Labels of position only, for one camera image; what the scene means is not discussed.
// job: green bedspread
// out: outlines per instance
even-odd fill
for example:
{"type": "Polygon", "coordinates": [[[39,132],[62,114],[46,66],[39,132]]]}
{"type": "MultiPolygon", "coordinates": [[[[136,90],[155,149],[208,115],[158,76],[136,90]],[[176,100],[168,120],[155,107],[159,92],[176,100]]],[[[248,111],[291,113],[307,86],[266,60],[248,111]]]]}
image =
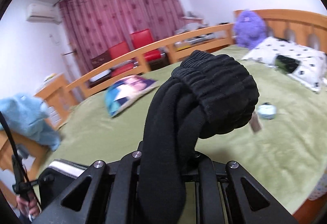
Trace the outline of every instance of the green bedspread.
{"type": "MultiPolygon", "coordinates": [[[[226,53],[239,60],[246,49],[230,46],[226,53]]],[[[263,64],[240,61],[257,82],[259,104],[277,106],[274,120],[262,120],[263,130],[253,134],[249,125],[225,135],[197,142],[196,149],[212,160],[240,162],[274,197],[295,212],[323,175],[327,165],[327,93],[315,94],[263,64]]],[[[145,77],[166,81],[179,64],[149,72],[145,77]]],[[[105,109],[105,92],[83,101],[61,127],[61,146],[53,159],[66,159],[90,165],[95,160],[112,162],[134,151],[142,140],[148,106],[156,91],[145,95],[115,118],[105,109]]],[[[187,185],[188,198],[181,222],[195,223],[194,192],[187,185]]]]}

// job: purple plush toy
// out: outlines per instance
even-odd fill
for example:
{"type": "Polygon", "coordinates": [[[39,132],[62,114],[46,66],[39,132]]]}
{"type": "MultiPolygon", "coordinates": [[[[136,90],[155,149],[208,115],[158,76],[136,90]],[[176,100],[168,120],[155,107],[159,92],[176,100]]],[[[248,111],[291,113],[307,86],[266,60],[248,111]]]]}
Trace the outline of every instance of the purple plush toy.
{"type": "Polygon", "coordinates": [[[249,50],[255,48],[266,37],[266,26],[264,21],[252,11],[243,11],[238,16],[234,25],[236,43],[240,47],[246,47],[249,50]]]}

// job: curtain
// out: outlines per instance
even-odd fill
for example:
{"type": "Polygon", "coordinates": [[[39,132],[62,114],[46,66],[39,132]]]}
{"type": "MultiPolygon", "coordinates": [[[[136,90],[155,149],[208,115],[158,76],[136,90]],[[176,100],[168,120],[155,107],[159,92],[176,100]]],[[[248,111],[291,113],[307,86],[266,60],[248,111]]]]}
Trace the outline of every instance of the curtain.
{"type": "Polygon", "coordinates": [[[133,50],[133,32],[149,28],[157,41],[185,25],[179,0],[61,0],[59,8],[83,73],[111,46],[126,41],[133,50]]]}

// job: person's hand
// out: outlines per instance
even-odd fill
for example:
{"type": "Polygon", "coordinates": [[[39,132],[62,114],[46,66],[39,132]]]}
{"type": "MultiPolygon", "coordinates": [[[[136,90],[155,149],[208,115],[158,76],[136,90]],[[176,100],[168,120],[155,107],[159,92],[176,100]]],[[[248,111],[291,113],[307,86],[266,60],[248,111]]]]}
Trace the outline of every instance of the person's hand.
{"type": "Polygon", "coordinates": [[[37,217],[40,214],[40,209],[37,205],[35,196],[32,192],[29,192],[28,197],[29,197],[30,202],[27,202],[25,199],[17,196],[16,197],[17,208],[25,216],[28,216],[30,214],[33,217],[37,217]]]}

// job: black cable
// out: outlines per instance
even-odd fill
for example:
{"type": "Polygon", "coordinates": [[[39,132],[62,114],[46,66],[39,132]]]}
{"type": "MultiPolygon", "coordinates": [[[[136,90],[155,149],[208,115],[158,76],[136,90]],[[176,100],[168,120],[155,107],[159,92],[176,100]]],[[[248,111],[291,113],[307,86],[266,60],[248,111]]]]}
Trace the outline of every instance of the black cable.
{"type": "Polygon", "coordinates": [[[29,187],[30,190],[33,192],[34,197],[35,197],[37,203],[39,204],[39,206],[40,206],[40,208],[41,208],[41,203],[40,203],[38,197],[37,197],[36,194],[35,194],[35,191],[34,191],[32,185],[31,185],[31,182],[30,182],[29,179],[28,179],[27,173],[26,173],[26,171],[24,170],[24,167],[22,166],[22,163],[19,162],[19,155],[18,155],[18,152],[17,152],[17,148],[16,148],[15,141],[14,141],[14,139],[13,139],[13,137],[12,137],[12,134],[11,134],[11,131],[10,131],[10,129],[9,129],[9,126],[8,126],[8,124],[7,124],[7,122],[6,122],[6,119],[5,119],[4,116],[2,115],[1,111],[0,111],[0,123],[1,123],[1,125],[2,125],[2,127],[3,127],[3,129],[4,129],[4,131],[5,131],[5,133],[7,134],[7,137],[8,137],[9,143],[10,143],[11,148],[12,148],[12,151],[13,151],[13,153],[14,153],[14,156],[15,156],[16,160],[17,160],[17,163],[19,164],[19,169],[22,171],[22,173],[23,173],[23,175],[24,175],[24,177],[25,177],[25,179],[26,179],[26,182],[27,182],[28,187],[29,187]]]}

